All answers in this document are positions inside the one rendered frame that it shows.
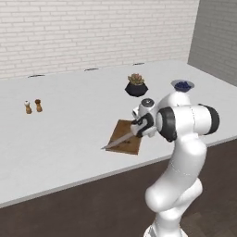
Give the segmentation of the brown wooden cutting board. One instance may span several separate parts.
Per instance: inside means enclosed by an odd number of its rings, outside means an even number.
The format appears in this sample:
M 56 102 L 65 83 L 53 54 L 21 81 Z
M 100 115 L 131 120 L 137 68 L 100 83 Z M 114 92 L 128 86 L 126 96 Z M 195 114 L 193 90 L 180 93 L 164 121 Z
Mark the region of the brown wooden cutting board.
M 131 121 L 120 119 L 110 137 L 109 143 L 115 142 L 118 138 L 131 131 Z M 132 136 L 128 140 L 107 148 L 107 151 L 124 153 L 129 155 L 137 155 L 139 153 L 141 138 Z

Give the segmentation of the succulent in black pot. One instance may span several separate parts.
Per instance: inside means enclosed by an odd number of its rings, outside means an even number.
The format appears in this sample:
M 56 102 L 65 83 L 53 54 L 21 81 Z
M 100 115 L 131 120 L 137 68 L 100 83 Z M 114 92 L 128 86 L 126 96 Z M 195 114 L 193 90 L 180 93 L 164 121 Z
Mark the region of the succulent in black pot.
M 144 83 L 144 79 L 139 73 L 132 73 L 128 77 L 128 80 L 129 83 L 126 86 L 125 91 L 130 96 L 140 97 L 145 95 L 148 91 L 148 88 Z

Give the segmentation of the grey kitchen knife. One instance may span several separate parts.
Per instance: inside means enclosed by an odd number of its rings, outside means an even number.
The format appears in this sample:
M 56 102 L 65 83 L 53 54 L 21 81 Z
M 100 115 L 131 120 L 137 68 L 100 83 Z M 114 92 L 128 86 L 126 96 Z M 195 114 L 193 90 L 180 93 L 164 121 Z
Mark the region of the grey kitchen knife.
M 134 136 L 134 134 L 132 132 L 129 132 L 129 133 L 123 135 L 122 137 L 118 138 L 116 141 L 102 147 L 101 149 L 107 149 L 107 148 L 114 147 L 120 143 L 123 143 L 124 141 L 127 141 L 128 139 L 130 139 L 133 136 Z

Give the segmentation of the grey round plate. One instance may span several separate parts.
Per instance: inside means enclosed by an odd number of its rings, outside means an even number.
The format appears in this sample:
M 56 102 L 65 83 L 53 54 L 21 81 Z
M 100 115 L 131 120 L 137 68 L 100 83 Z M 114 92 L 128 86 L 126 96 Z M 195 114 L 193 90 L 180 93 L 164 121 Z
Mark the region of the grey round plate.
M 175 81 L 172 81 L 171 82 L 171 85 L 174 87 L 174 89 L 175 89 L 175 84 L 177 83 L 177 82 L 179 82 L 179 81 L 184 81 L 184 80 L 175 80 Z M 191 82 L 191 81 L 187 81 L 188 82 L 188 84 L 191 86 L 191 89 L 194 87 L 194 84 Z

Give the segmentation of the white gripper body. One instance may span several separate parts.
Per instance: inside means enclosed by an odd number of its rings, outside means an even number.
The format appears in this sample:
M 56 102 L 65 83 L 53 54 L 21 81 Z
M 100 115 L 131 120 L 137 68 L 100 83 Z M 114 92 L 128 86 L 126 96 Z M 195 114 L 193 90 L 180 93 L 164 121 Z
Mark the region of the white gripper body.
M 134 136 L 142 136 L 143 135 L 143 127 L 146 125 L 145 119 L 135 119 L 131 122 L 131 132 Z

